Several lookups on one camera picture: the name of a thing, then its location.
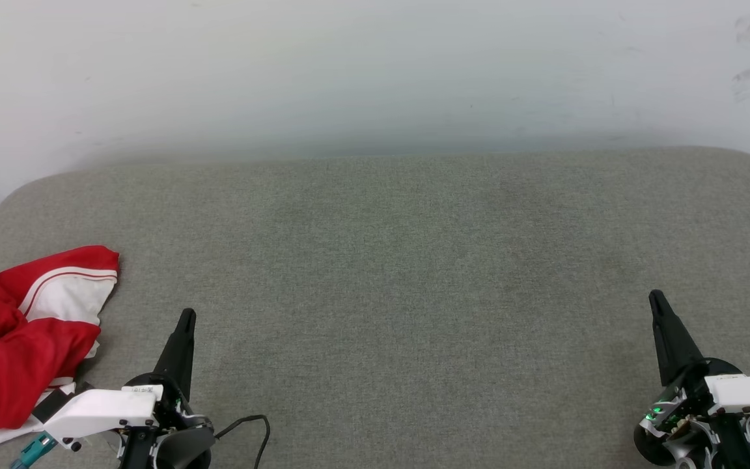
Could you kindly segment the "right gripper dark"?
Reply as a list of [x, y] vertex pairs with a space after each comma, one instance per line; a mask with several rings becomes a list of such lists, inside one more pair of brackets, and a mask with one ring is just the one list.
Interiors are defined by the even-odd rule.
[[704, 358], [663, 291], [648, 296], [663, 392], [633, 432], [655, 466], [750, 468], [750, 377]]

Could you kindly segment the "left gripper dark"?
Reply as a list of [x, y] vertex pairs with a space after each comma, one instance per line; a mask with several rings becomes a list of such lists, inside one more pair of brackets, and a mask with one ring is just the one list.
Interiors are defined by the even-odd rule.
[[117, 431], [121, 468], [208, 468], [216, 442], [210, 419], [189, 405], [197, 314], [185, 308], [167, 339], [154, 372], [127, 382], [126, 391], [152, 393], [152, 415]]

